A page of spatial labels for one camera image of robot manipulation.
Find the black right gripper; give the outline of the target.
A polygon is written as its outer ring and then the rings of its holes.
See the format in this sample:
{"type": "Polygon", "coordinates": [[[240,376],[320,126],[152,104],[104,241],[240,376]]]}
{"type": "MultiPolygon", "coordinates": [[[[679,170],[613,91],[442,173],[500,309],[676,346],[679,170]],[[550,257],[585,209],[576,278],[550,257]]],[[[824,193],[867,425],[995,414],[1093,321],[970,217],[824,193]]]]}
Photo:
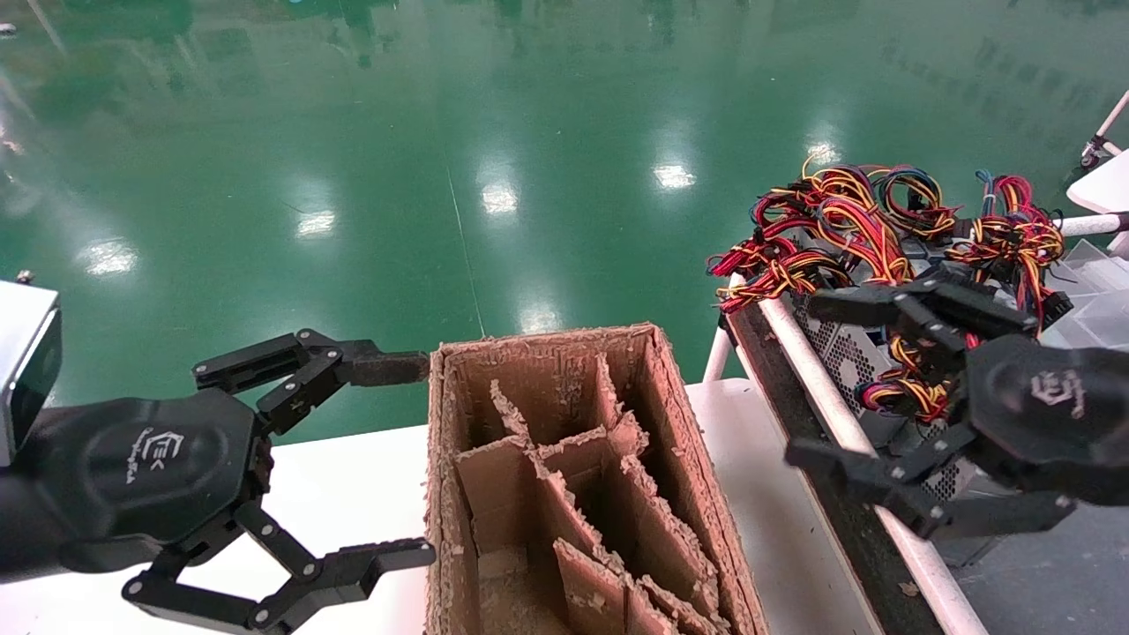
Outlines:
{"type": "Polygon", "coordinates": [[[819,290],[807,308],[819,321],[884,328],[926,342],[926,369],[957,373],[965,362],[964,425],[895,462],[793,440],[788,466],[828,478],[851,501],[886,510],[921,539],[1045,532],[1073,514],[1075,499],[1126,504],[1127,353],[1042,346],[1023,337],[1036,334],[1040,318],[944,276],[819,290]],[[990,341],[969,351],[968,334],[990,341]],[[996,482],[1034,493],[936,498],[924,482],[964,450],[996,482]]]}

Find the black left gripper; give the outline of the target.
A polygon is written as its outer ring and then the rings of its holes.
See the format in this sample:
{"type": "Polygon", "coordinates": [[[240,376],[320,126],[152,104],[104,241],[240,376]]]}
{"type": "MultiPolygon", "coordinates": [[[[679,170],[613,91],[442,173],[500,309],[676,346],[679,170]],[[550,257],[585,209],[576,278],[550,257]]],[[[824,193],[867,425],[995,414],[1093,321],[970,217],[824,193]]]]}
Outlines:
{"type": "Polygon", "coordinates": [[[387,573],[431,566],[425,538],[310,554],[254,501],[269,490],[270,441],[237,398],[203,391],[52,407],[30,433],[30,551],[62,569],[125,569],[145,614],[227,634],[294,634],[322,609],[367,601],[387,573]],[[253,600],[180,575],[248,534],[288,579],[253,600]]]}

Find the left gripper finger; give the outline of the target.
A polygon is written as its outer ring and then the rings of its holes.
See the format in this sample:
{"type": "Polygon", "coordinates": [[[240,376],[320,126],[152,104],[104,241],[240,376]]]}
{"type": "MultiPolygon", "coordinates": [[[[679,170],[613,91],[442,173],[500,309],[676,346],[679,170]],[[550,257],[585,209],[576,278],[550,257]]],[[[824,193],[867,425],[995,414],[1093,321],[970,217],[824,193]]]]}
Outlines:
{"type": "Polygon", "coordinates": [[[283,435],[347,385],[414,385],[429,374],[423,351],[383,351],[371,340],[335,340],[303,329],[198,362],[199,390],[235,395],[275,385],[259,398],[262,435],[283,435]]]}

